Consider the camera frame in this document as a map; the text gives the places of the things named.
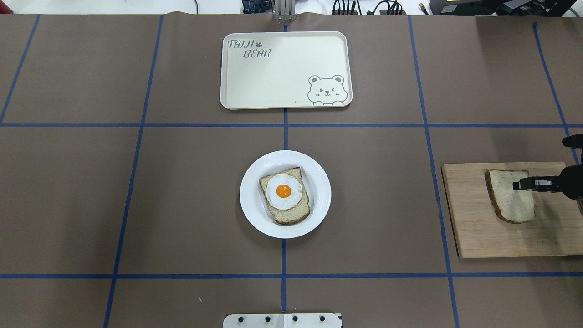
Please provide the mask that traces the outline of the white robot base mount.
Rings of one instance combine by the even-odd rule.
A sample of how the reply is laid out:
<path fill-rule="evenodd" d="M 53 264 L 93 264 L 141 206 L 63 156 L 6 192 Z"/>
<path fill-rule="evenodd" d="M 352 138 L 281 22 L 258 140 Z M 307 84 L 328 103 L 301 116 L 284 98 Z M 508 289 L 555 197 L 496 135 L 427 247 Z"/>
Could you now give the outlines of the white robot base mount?
<path fill-rule="evenodd" d="M 223 328 L 342 328 L 336 313 L 255 313 L 227 315 Z"/>

